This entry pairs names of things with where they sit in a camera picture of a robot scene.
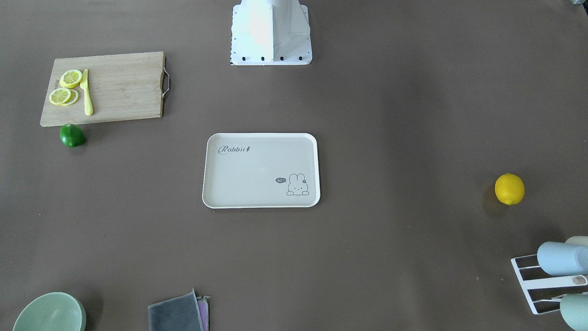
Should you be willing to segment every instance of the lime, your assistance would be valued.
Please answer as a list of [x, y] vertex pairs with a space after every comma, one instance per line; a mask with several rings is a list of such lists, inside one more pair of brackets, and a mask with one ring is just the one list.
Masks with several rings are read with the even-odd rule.
[[523, 200], [524, 185], [519, 176], [507, 173], [496, 180], [494, 184], [496, 197], [503, 204], [517, 204]]
[[82, 130], [73, 124], [65, 124], [59, 130], [59, 138], [61, 142], [67, 147], [76, 147], [83, 144], [85, 138]]

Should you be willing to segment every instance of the green bowl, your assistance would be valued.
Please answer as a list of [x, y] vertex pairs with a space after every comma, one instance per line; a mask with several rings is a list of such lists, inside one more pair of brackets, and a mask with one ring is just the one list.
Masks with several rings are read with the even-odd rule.
[[12, 331], [83, 331], [86, 311], [67, 293], [53, 292], [29, 303], [16, 319]]

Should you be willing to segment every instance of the purple cloth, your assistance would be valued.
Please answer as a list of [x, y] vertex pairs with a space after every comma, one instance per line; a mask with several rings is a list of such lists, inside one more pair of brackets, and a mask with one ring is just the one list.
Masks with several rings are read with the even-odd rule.
[[198, 297], [198, 308], [200, 308], [200, 320], [204, 331], [208, 331], [208, 297]]

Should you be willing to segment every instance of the folded towel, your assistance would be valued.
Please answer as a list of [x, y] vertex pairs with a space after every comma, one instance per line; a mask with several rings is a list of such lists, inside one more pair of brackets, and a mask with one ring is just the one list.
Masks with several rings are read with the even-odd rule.
[[208, 297], [190, 293], [148, 307], [149, 331], [208, 331]]

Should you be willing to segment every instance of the gray cloth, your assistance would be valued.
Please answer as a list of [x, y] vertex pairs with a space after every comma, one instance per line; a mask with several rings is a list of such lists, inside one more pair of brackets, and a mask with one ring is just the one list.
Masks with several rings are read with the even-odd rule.
[[190, 293], [152, 304], [149, 331], [204, 331], [194, 290]]

